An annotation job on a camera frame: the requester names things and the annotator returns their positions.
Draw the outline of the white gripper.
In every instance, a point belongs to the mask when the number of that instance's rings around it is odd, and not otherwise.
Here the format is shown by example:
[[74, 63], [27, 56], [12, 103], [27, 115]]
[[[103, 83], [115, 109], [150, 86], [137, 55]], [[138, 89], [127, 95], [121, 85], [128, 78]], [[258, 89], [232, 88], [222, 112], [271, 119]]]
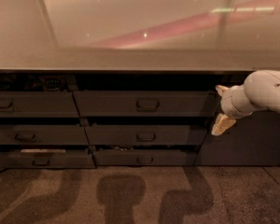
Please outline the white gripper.
[[225, 114], [217, 115], [211, 134], [219, 136], [233, 126], [236, 119], [251, 115], [254, 112], [254, 106], [247, 98], [243, 85], [230, 88], [216, 85], [216, 91], [221, 97], [220, 105]]

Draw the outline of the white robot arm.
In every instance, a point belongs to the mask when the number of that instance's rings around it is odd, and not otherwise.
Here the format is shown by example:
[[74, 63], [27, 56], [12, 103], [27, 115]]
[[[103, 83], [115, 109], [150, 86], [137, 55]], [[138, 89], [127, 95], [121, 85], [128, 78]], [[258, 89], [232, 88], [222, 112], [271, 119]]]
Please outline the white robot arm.
[[236, 120], [256, 111], [272, 110], [280, 114], [280, 71], [258, 70], [242, 85], [230, 88], [216, 85], [222, 112], [217, 115], [211, 134], [222, 135]]

